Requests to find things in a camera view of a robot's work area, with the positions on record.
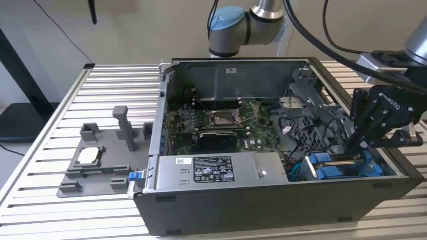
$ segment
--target aluminum table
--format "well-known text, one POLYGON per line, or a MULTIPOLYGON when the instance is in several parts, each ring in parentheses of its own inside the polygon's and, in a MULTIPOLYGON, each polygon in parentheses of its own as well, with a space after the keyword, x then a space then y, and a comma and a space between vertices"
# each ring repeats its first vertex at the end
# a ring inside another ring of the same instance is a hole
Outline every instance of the aluminum table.
MULTIPOLYGON (((355 88, 370 87, 351 69, 334 61, 322 63, 350 94, 355 88)), ((156 239, 126 194, 57 198, 56 193, 80 142, 83 123, 96 122, 102 129, 119 129, 112 118, 116 105, 128 106, 132 126, 152 122, 159 85, 159 65, 96 65, 83 71, 0 192, 0 240, 156 239)), ((426 136, 424 123, 416 130, 426 136)), ((402 152, 427 177, 427 146, 403 148, 402 152)), ((426 240, 427 182, 402 200, 382 203, 359 222, 172 239, 426 240)))

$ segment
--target sticker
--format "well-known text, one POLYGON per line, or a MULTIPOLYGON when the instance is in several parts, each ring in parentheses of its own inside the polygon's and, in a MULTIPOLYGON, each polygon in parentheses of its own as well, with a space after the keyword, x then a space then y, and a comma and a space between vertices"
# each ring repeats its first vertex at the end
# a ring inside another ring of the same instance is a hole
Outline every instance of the sticker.
POLYGON ((238 68, 226 68, 226 74, 236 74, 238 68))
POLYGON ((235 169, 234 169, 232 157, 231 156, 195 157, 194 158, 194 181, 198 184, 235 182, 235 169))
POLYGON ((191 165, 194 159, 191 157, 179 157, 176 158, 176 165, 191 165))

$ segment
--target blue latch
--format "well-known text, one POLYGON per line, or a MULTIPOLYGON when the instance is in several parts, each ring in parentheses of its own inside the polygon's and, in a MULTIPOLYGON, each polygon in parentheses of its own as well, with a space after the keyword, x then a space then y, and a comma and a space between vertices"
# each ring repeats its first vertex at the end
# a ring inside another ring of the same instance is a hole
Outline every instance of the blue latch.
POLYGON ((130 181, 139 181, 143 180, 143 172, 134 171, 128 174, 128 180, 130 181))

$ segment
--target motherboard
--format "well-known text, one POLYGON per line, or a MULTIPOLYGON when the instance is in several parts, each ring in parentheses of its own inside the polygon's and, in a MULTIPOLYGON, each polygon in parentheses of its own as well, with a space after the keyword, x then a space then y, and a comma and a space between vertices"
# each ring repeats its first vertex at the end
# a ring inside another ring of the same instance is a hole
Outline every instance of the motherboard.
POLYGON ((270 107, 256 100, 171 105, 164 123, 171 154, 282 153, 270 107))

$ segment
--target wire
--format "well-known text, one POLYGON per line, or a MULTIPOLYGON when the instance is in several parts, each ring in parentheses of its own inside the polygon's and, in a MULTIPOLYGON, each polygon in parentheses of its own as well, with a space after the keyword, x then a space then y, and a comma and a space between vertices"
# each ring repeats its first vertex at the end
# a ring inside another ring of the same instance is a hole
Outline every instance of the wire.
POLYGON ((198 98, 195 98, 195 100, 200 103, 202 107, 203 107, 207 111, 210 111, 210 109, 204 106, 204 104, 200 102, 200 100, 199 100, 198 98))
POLYGON ((288 19, 291 20, 295 29, 298 30, 298 32, 303 35, 303 37, 308 40, 308 42, 330 57, 332 58, 335 61, 338 61, 340 64, 343 64, 346 67, 351 68, 354 71, 383 81, 384 83, 390 84, 390 85, 395 85, 395 87, 403 88, 406 90, 414 91, 419 94, 426 95, 427 94, 427 89, 415 85, 411 82, 406 82, 403 80, 399 80, 398 78, 388 76, 383 73, 379 73, 363 66, 360 66, 359 64, 354 63, 351 60, 348 60, 346 57, 343 57, 342 55, 339 55, 332 49, 330 49, 320 41, 319 39, 316 39, 316 37, 308 32, 308 30, 304 28, 304 26, 302 25, 294 9, 292 9, 292 5, 291 5, 291 0, 283 0, 283 4, 284 4, 284 10, 286 10, 286 14, 288 19))
POLYGON ((214 17, 215 17, 215 14, 216 14, 216 9, 219 7, 219 2, 220 2, 220 0, 215 0, 214 1, 212 9, 211 9, 211 12, 208 14, 208 19, 207 19, 207 39, 211 39, 211 27, 212 27, 214 17))
POLYGON ((298 119, 303 119, 303 118, 308 118, 311 121, 314 121, 314 120, 315 120, 315 118, 314 118, 314 117, 311 117, 311 116, 298 116, 298 117, 286 117, 286 116, 282 116, 282 117, 279 117, 279 127, 280 127, 280 129, 284 129, 284 126, 283 126, 282 120, 295 121, 295 120, 298 120, 298 119))
POLYGON ((77 47, 77 45, 73 43, 72 39, 69 38, 69 36, 67 35, 65 31, 63 30, 63 28, 60 27, 60 25, 56 23, 56 21, 53 20, 53 18, 49 16, 49 14, 47 13, 47 11, 44 10, 44 8, 40 6, 40 4, 37 3, 36 0, 32 0, 35 2, 35 4, 39 6, 39 8, 41 9, 41 11, 44 12, 45 16, 52 20, 52 22, 55 23, 56 27, 59 28, 59 30, 61 31, 61 33, 65 35, 68 41, 71 42, 71 44, 76 47, 76 49, 79 49, 80 53, 86 56, 87 60, 91 62, 91 64, 94 63, 91 58, 88 57, 88 55, 84 53, 84 51, 77 47))
POLYGON ((295 176, 295 174, 296 174, 296 171, 298 171, 298 169, 302 167, 302 164, 300 163, 298 163, 295 166, 294 166, 294 168, 292 168, 292 172, 291 172, 291 175, 290 175, 290 181, 291 182, 295 182, 295 180, 296 180, 296 176, 295 176))
POLYGON ((328 133, 328 129, 331 127, 331 123, 334 121, 338 121, 339 122, 339 119, 338 118, 334 118, 324 126, 324 130, 323 130, 323 136, 322 136, 322 143, 323 145, 326 146, 327 150, 330 150, 331 154, 335 154, 335 151, 332 150, 331 146, 326 143, 326 137, 327 137, 327 133, 328 133))
POLYGON ((323 31, 324 31, 324 35, 326 35, 328 43, 334 46, 334 48, 336 48, 338 50, 342 50, 343 52, 347 52, 351 54, 367 54, 366 51, 358 51, 358 50, 352 50, 352 49, 344 48, 342 46, 338 46, 336 43, 334 42, 331 35, 330 35, 328 24, 327 24, 328 4, 330 4, 330 0, 324 0, 322 21, 323 21, 323 31))
POLYGON ((5 146, 3 146, 1 144, 0 144, 0 148, 3 148, 4 150, 7 150, 8 152, 11 152, 11 153, 13 153, 13 154, 17 154, 17 155, 20 155, 20 156, 25 157, 25 155, 24 155, 24 154, 19 153, 19 152, 16 152, 16 151, 12 151, 11 149, 7 149, 7 147, 5 147, 5 146))
POLYGON ((294 148, 291 154, 288 155, 288 159, 292 157, 292 155, 296 153, 298 149, 300 148, 302 144, 303 144, 303 139, 302 139, 302 135, 300 133, 296 131, 296 132, 288 132, 288 133, 294 133, 294 139, 295 139, 295 142, 296 142, 296 147, 294 148))

